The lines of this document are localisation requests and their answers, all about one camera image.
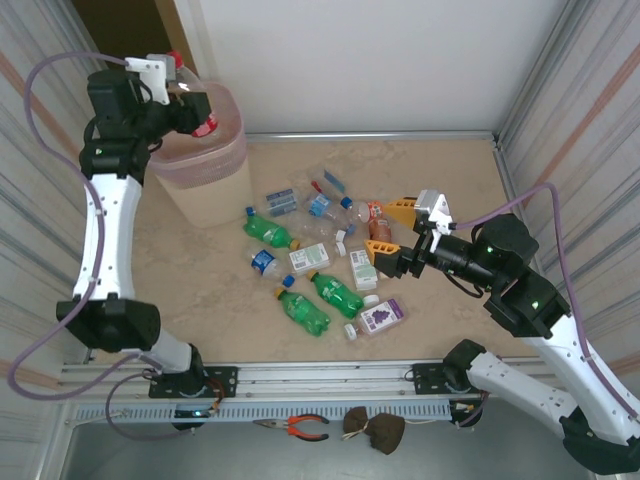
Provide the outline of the green soda bottle yellow cap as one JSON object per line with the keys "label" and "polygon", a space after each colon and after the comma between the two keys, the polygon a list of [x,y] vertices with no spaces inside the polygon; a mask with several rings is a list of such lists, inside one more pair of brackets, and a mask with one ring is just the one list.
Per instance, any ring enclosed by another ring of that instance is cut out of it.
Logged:
{"label": "green soda bottle yellow cap", "polygon": [[259,216],[251,209],[248,210],[243,230],[249,237],[273,248],[287,248],[295,251],[300,247],[300,241],[294,238],[286,228]]}
{"label": "green soda bottle yellow cap", "polygon": [[306,277],[314,285],[317,294],[345,318],[354,319],[364,307],[363,298],[336,277],[316,270],[309,271]]}
{"label": "green soda bottle yellow cap", "polygon": [[277,288],[274,296],[285,314],[312,336],[320,337],[329,328],[329,316],[316,307],[306,296]]}

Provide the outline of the aluminium mounting rail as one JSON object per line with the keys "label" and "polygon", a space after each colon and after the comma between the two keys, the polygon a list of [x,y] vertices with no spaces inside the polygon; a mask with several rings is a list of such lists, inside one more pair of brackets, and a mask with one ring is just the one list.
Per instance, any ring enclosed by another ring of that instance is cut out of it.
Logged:
{"label": "aluminium mounting rail", "polygon": [[[505,357],[510,367],[531,376],[552,389],[563,389],[560,380],[537,357]],[[436,360],[348,361],[348,362],[284,362],[236,363],[235,398],[237,401],[294,400],[391,400],[416,396],[409,373],[414,363],[437,363]],[[79,388],[106,371],[106,364],[63,366],[59,378],[61,390]],[[101,383],[79,397],[97,401],[106,397],[116,381],[138,373],[143,364],[132,362],[120,367]],[[147,397],[149,386],[144,379],[127,381],[117,390],[118,399]]]}

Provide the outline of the clear bottle light blue label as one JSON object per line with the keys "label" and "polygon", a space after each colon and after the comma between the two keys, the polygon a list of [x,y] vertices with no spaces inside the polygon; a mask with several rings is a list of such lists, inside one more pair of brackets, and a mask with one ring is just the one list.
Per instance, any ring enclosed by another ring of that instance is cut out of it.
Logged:
{"label": "clear bottle light blue label", "polygon": [[333,227],[343,230],[347,236],[355,233],[356,226],[346,210],[319,192],[311,192],[304,200],[304,209],[312,216],[328,220]]}

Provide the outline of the crushed clear bottle white cap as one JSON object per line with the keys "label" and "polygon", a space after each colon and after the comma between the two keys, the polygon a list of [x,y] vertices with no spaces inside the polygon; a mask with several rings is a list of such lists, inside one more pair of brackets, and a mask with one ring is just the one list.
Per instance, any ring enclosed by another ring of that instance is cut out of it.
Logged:
{"label": "crushed clear bottle white cap", "polygon": [[346,231],[337,228],[330,220],[315,217],[306,212],[294,211],[290,213],[289,222],[294,232],[303,237],[329,242],[343,242],[346,237]]}

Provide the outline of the purple grape juice bottle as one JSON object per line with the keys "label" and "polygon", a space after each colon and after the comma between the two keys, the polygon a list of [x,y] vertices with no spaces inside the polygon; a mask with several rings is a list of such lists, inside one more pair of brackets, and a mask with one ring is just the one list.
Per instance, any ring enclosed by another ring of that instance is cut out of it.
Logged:
{"label": "purple grape juice bottle", "polygon": [[396,298],[381,300],[377,295],[371,294],[363,298],[363,303],[363,309],[344,325],[345,336],[349,341],[381,334],[408,317],[407,308]]}

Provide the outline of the white green label bottle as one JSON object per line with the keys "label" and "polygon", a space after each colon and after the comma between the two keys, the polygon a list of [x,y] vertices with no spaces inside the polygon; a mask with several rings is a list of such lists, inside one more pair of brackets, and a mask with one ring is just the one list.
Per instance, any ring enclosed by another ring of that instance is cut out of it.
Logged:
{"label": "white green label bottle", "polygon": [[378,274],[370,263],[367,252],[364,249],[349,252],[349,260],[356,290],[363,294],[365,306],[373,305],[379,301],[375,293],[378,287]]}
{"label": "white green label bottle", "polygon": [[317,243],[288,254],[292,273],[301,276],[311,270],[322,270],[330,267],[337,259],[346,255],[342,242],[327,244]]}

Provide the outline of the brown tea bottle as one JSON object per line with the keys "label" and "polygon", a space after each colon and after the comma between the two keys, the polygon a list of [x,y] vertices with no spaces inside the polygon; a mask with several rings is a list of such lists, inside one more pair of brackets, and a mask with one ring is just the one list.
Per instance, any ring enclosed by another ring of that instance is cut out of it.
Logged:
{"label": "brown tea bottle", "polygon": [[383,217],[375,217],[368,223],[369,238],[372,241],[392,243],[392,231],[389,221]]}

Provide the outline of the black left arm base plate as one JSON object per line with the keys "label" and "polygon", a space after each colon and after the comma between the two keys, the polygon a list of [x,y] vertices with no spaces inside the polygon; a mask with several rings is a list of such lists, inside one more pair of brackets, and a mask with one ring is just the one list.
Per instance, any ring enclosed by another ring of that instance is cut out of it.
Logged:
{"label": "black left arm base plate", "polygon": [[234,398],[239,369],[233,366],[205,366],[201,373],[186,371],[162,374],[152,380],[152,399]]}

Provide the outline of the red label bottle red cap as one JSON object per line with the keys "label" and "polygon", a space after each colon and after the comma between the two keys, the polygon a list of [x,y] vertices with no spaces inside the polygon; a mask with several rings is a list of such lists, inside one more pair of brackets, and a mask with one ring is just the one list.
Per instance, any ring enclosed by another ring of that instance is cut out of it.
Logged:
{"label": "red label bottle red cap", "polygon": [[204,138],[218,127],[218,119],[213,109],[208,90],[200,77],[183,61],[178,51],[170,51],[168,56],[173,60],[174,74],[169,85],[176,96],[183,101],[190,102],[196,107],[198,115],[204,122],[192,133],[195,138]]}

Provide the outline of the blue label water bottle blue cap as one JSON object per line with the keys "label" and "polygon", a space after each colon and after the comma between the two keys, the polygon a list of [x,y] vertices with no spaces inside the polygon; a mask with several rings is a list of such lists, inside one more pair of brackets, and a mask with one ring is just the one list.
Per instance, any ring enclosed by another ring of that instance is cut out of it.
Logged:
{"label": "blue label water bottle blue cap", "polygon": [[296,279],[283,261],[266,248],[250,246],[246,249],[246,256],[251,268],[261,277],[285,288],[290,288],[294,285]]}

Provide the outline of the clear bottle red blue label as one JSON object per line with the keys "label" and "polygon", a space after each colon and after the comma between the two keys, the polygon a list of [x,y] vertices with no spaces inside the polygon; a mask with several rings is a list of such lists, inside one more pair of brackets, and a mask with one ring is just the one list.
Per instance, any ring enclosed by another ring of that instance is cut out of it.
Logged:
{"label": "clear bottle red blue label", "polygon": [[307,172],[311,186],[319,193],[348,209],[353,201],[347,195],[344,183],[325,167],[314,167]]}

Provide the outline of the orange handled pliers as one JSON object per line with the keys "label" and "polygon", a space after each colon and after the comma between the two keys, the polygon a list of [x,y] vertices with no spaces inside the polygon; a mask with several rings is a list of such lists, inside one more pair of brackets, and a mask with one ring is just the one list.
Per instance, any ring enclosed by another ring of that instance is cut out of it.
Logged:
{"label": "orange handled pliers", "polygon": [[328,425],[330,421],[317,414],[307,413],[298,416],[290,416],[287,419],[260,419],[254,420],[253,424],[269,428],[269,429],[279,429],[285,430],[289,436],[293,436],[299,440],[317,443],[322,442],[329,439],[328,434],[309,434],[305,433],[297,428],[299,423],[303,423],[305,421],[313,421],[319,422],[324,425]]}

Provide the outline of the clear bottle navy label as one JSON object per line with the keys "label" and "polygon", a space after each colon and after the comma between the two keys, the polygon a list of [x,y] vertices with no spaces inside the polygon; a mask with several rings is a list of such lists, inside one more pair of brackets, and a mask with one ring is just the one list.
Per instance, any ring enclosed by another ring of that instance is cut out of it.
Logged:
{"label": "clear bottle navy label", "polygon": [[298,209],[300,193],[295,188],[287,188],[258,197],[254,205],[245,208],[248,216],[260,214],[272,218],[281,217]]}

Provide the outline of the orange soda bottle orange cap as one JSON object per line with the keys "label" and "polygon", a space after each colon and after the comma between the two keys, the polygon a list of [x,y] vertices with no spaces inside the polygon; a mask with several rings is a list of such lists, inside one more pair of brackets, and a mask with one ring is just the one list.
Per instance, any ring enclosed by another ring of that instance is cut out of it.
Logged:
{"label": "orange soda bottle orange cap", "polygon": [[355,201],[348,207],[348,212],[353,221],[368,223],[372,219],[382,217],[384,208],[379,201]]}

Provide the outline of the brown wooden door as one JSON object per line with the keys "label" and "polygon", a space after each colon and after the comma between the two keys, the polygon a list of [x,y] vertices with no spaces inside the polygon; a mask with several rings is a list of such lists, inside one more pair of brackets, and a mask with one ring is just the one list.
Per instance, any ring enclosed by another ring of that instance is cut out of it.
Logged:
{"label": "brown wooden door", "polygon": [[167,38],[173,50],[182,55],[186,66],[195,73],[198,72],[192,51],[189,47],[184,27],[174,0],[154,0],[160,19],[167,34]]}

